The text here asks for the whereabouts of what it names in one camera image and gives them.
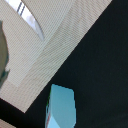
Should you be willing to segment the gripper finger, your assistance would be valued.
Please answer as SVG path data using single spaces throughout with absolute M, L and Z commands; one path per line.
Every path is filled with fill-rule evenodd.
M 0 88 L 8 77 L 9 72 L 5 70 L 9 61 L 9 52 L 6 37 L 3 31 L 3 22 L 0 21 Z

